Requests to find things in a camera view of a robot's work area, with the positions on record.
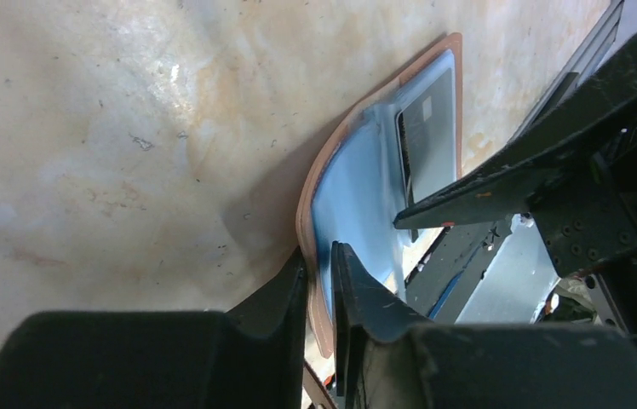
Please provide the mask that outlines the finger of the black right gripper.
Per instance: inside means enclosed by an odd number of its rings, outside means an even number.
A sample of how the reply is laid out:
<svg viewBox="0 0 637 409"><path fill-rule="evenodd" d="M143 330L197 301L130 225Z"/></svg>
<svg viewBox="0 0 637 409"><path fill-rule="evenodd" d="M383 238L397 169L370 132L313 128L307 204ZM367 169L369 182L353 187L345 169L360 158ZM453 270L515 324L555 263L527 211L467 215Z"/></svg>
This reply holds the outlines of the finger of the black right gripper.
<svg viewBox="0 0 637 409"><path fill-rule="evenodd" d="M585 164L637 116L637 32L559 105L460 180L400 211L397 229L495 221Z"/></svg>

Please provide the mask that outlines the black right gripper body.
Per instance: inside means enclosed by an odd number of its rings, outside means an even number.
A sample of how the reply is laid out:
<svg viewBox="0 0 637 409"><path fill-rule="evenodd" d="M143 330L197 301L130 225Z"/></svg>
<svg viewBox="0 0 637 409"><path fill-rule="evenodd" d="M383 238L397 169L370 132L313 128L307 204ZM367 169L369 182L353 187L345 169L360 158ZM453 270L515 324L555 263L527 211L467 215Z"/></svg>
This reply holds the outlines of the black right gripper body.
<svg viewBox="0 0 637 409"><path fill-rule="evenodd" d="M557 274L584 282L602 323L637 334L637 119L532 215Z"/></svg>

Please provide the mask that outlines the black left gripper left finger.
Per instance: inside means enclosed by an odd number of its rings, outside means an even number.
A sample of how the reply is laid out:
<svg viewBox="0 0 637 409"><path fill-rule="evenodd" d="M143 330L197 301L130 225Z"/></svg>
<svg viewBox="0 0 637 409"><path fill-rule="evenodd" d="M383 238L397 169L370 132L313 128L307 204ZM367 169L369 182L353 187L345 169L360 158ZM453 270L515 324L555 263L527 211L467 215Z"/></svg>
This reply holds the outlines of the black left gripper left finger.
<svg viewBox="0 0 637 409"><path fill-rule="evenodd" d="M307 284L295 252L226 312L33 314L0 349L0 408L297 408Z"/></svg>

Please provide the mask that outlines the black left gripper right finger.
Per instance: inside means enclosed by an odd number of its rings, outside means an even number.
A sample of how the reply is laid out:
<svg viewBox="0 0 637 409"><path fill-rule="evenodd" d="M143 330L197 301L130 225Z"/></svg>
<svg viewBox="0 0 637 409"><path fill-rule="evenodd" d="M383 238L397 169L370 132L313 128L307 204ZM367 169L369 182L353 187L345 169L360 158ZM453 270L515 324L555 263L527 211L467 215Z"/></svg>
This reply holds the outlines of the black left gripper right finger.
<svg viewBox="0 0 637 409"><path fill-rule="evenodd" d="M330 252L348 408L637 408L637 347L600 325L439 325Z"/></svg>

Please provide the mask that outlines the black VIP credit card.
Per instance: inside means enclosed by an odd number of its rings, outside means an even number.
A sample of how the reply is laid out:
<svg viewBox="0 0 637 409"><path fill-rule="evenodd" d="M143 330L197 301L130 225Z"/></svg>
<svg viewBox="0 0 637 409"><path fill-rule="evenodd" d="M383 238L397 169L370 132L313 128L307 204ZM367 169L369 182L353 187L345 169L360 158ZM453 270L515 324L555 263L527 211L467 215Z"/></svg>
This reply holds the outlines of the black VIP credit card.
<svg viewBox="0 0 637 409"><path fill-rule="evenodd" d="M456 180L455 75L447 69L396 117L408 207Z"/></svg>

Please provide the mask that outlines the brown leather card holder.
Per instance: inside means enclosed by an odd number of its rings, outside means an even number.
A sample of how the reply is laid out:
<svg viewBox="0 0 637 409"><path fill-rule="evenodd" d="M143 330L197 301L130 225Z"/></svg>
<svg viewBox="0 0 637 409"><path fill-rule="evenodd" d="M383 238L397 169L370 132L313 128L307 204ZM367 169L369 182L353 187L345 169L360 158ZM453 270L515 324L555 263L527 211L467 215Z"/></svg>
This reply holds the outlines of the brown leather card holder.
<svg viewBox="0 0 637 409"><path fill-rule="evenodd" d="M401 230L394 219L406 205L402 149L396 117L447 69L455 75L456 181L461 177L462 46L448 34L415 57L385 84L357 102L330 134L314 160L296 212L301 252L313 273L308 319L321 356L335 352L330 247L347 243L369 274L400 297L435 228Z"/></svg>

